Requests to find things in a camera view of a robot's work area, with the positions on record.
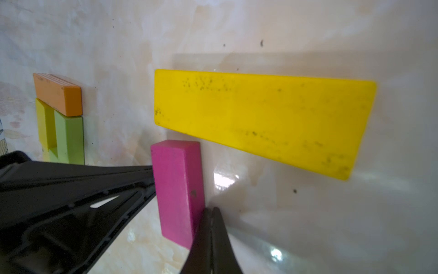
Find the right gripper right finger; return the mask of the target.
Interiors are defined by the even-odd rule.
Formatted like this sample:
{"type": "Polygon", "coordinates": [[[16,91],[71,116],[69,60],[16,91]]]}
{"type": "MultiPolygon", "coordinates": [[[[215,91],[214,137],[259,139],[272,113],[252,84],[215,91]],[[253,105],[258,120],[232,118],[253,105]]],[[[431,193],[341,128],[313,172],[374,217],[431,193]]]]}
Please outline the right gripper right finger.
{"type": "Polygon", "coordinates": [[[227,229],[218,207],[212,211],[212,273],[213,274],[243,274],[232,245],[227,229]]]}

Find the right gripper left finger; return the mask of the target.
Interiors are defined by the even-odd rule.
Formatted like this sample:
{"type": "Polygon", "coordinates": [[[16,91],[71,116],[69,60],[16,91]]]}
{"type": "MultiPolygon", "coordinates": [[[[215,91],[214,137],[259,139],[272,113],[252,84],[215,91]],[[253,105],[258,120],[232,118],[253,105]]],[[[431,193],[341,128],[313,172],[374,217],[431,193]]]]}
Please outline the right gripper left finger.
{"type": "Polygon", "coordinates": [[[203,210],[202,218],[198,225],[189,255],[181,274],[210,274],[212,259],[212,236],[211,236],[212,211],[208,208],[203,210]]]}

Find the long yellow block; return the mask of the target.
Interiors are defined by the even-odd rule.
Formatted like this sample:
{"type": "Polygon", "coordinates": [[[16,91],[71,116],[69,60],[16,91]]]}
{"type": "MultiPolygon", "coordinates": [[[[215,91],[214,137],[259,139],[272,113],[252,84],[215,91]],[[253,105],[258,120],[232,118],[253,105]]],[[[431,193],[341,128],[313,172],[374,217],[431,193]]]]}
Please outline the long yellow block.
{"type": "Polygon", "coordinates": [[[377,85],[372,81],[156,70],[158,126],[346,180],[377,85]]]}

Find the orange long block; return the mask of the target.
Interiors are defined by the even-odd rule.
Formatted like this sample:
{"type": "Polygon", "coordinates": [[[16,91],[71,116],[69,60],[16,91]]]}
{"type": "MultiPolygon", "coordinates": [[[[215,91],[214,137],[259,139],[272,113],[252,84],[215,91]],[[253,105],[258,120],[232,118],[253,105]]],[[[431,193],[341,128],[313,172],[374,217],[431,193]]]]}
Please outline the orange long block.
{"type": "Polygon", "coordinates": [[[57,76],[33,74],[36,97],[64,116],[82,116],[82,89],[57,76]]]}

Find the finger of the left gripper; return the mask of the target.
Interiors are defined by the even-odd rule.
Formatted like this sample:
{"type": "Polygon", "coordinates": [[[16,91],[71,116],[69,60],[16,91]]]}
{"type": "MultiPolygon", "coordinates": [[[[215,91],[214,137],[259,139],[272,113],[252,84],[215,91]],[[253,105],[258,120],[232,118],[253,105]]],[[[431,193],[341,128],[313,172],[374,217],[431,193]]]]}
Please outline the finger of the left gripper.
{"type": "Polygon", "coordinates": [[[151,166],[1,156],[1,272],[85,274],[155,197],[151,166]]]}

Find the magenta block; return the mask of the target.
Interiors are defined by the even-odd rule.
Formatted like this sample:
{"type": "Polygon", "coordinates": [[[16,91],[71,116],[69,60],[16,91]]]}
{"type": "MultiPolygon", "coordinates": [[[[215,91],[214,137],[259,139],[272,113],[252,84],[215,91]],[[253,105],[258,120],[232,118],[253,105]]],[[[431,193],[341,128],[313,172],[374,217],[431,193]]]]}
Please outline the magenta block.
{"type": "Polygon", "coordinates": [[[190,249],[205,208],[200,143],[165,140],[151,156],[162,235],[190,249]]]}

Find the small yellow block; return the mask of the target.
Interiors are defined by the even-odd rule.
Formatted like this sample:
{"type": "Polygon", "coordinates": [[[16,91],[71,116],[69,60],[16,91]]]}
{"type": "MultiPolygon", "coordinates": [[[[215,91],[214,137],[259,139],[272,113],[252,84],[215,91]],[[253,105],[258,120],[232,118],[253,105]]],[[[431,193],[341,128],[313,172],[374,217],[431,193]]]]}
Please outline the small yellow block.
{"type": "Polygon", "coordinates": [[[38,136],[42,145],[43,160],[50,162],[50,149],[57,148],[54,109],[40,99],[35,99],[38,136]]]}

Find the lime green block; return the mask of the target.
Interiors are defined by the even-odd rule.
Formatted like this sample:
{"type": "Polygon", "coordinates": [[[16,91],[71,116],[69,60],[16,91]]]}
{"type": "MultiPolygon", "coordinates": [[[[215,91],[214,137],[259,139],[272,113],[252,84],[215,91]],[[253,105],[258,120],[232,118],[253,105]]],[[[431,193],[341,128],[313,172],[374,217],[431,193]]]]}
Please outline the lime green block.
{"type": "Polygon", "coordinates": [[[54,113],[57,158],[61,163],[84,165],[84,133],[81,116],[54,113]]]}

